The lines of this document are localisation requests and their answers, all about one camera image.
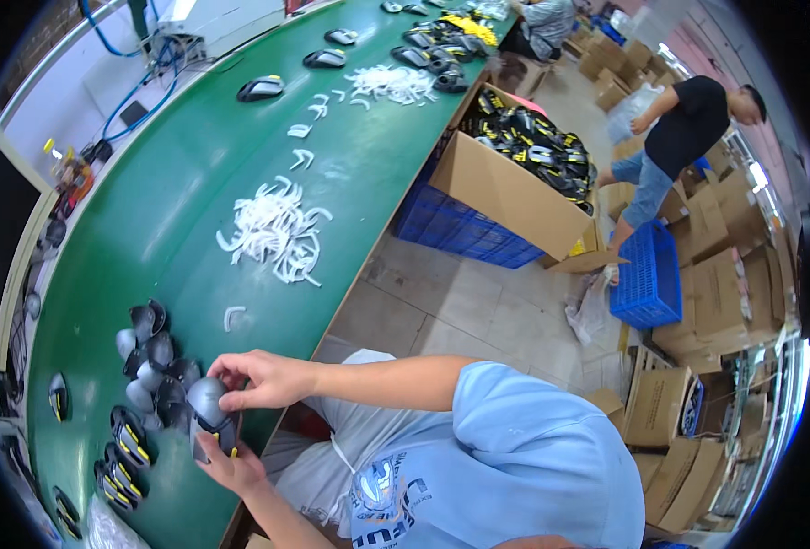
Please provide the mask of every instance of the plastic bag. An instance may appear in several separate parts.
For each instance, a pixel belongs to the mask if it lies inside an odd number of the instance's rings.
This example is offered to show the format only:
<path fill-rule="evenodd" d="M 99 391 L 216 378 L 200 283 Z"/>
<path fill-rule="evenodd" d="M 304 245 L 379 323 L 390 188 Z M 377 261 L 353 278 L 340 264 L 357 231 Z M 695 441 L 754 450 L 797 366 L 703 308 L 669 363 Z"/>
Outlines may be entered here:
<path fill-rule="evenodd" d="M 634 135 L 630 133 L 630 120 L 645 113 L 649 105 L 664 91 L 663 86 L 652 88 L 652 84 L 644 83 L 639 90 L 625 97 L 621 103 L 612 107 L 608 114 L 606 129 L 613 145 L 628 140 Z"/>
<path fill-rule="evenodd" d="M 577 294 L 566 296 L 566 321 L 583 346 L 590 345 L 594 341 L 594 335 L 606 323 L 609 310 L 606 299 L 608 284 L 609 277 L 605 270 L 594 275 L 585 275 Z"/>
<path fill-rule="evenodd" d="M 88 504 L 88 546 L 91 549 L 152 549 L 96 494 Z"/>
<path fill-rule="evenodd" d="M 482 14 L 505 21 L 509 18 L 509 2 L 507 0 L 470 0 L 462 5 L 456 6 L 457 10 L 477 9 Z"/>

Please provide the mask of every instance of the denim shorts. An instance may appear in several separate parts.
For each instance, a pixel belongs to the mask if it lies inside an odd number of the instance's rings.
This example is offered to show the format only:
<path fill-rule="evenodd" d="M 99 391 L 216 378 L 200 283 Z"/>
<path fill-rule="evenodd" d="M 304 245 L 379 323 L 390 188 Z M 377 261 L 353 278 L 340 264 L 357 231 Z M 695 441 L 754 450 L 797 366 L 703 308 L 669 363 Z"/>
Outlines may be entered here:
<path fill-rule="evenodd" d="M 655 219 L 667 191 L 674 186 L 673 179 L 649 158 L 644 150 L 630 158 L 612 162 L 612 175 L 616 181 L 637 186 L 633 200 L 622 212 L 624 220 L 635 230 Z"/>

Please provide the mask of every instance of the white plastic bag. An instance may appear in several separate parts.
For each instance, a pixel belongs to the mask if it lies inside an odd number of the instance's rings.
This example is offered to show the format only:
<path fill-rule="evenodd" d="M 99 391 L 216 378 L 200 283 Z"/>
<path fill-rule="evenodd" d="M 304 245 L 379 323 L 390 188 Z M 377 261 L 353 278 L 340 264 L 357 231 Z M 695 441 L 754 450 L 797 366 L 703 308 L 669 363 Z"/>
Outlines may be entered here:
<path fill-rule="evenodd" d="M 91 549 L 152 549 L 96 494 L 88 504 L 88 546 Z"/>
<path fill-rule="evenodd" d="M 585 275 L 576 295 L 566 296 L 566 321 L 573 328 L 579 343 L 588 346 L 594 341 L 594 335 L 603 329 L 608 317 L 606 286 L 609 278 L 604 271 Z"/>
<path fill-rule="evenodd" d="M 608 114 L 606 129 L 613 145 L 628 140 L 634 135 L 630 133 L 630 120 L 645 113 L 649 105 L 664 91 L 663 86 L 652 88 L 652 84 L 644 83 L 639 90 L 625 97 L 621 103 L 612 107 Z"/>

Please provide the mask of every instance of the stool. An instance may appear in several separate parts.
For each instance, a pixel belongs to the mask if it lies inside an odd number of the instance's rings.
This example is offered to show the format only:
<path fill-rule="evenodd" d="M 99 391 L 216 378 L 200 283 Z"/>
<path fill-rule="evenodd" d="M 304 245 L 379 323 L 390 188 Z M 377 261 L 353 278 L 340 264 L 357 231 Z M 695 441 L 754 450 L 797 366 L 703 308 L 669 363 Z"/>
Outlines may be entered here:
<path fill-rule="evenodd" d="M 501 57 L 504 66 L 497 87 L 530 101 L 555 64 L 554 60 L 542 62 L 511 52 L 503 52 Z"/>

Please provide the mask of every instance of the green workbench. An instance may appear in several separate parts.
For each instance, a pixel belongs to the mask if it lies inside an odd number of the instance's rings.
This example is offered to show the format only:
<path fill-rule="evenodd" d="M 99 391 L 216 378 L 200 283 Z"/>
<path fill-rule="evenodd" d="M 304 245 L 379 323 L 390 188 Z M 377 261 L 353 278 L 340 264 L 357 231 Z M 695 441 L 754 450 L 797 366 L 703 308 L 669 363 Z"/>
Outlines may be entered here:
<path fill-rule="evenodd" d="M 392 15 L 379 0 L 328 6 L 270 32 L 243 52 L 230 70 L 203 75 L 145 127 L 114 163 L 81 219 L 71 227 L 38 320 L 28 379 L 27 417 L 33 471 L 54 515 L 52 487 L 61 487 L 82 517 L 95 492 L 93 463 L 110 442 L 109 412 L 127 404 L 115 333 L 130 325 L 128 308 L 158 299 L 169 329 L 204 372 L 223 352 L 262 348 L 311 357 L 378 236 L 388 224 L 463 96 L 437 93 L 437 103 L 401 106 L 387 100 L 337 103 L 332 89 L 348 90 L 344 75 L 392 64 L 389 50 L 420 19 Z M 430 17 L 439 10 L 430 9 Z M 501 37 L 512 22 L 496 22 Z M 343 70 L 308 70 L 301 60 L 328 48 L 335 28 L 359 33 Z M 481 62 L 465 66 L 474 79 Z M 258 75 L 280 75 L 285 93 L 242 104 L 235 93 Z M 332 96 L 328 115 L 313 121 L 313 94 Z M 310 124 L 305 140 L 287 137 L 293 124 Z M 289 172 L 293 148 L 315 155 L 309 170 Z M 328 209 L 322 255 L 307 282 L 284 285 L 216 244 L 230 237 L 236 199 L 285 175 L 304 187 L 303 208 Z M 245 306 L 225 333 L 227 307 Z M 70 420 L 58 423 L 48 407 L 48 382 L 62 371 L 70 389 Z M 257 452 L 267 444 L 280 410 L 247 413 L 243 438 Z M 147 499 L 125 520 L 155 549 L 215 547 L 238 498 L 195 466 L 187 439 L 172 431 L 149 438 L 154 466 L 140 473 Z M 82 522 L 82 530 L 87 524 Z"/>

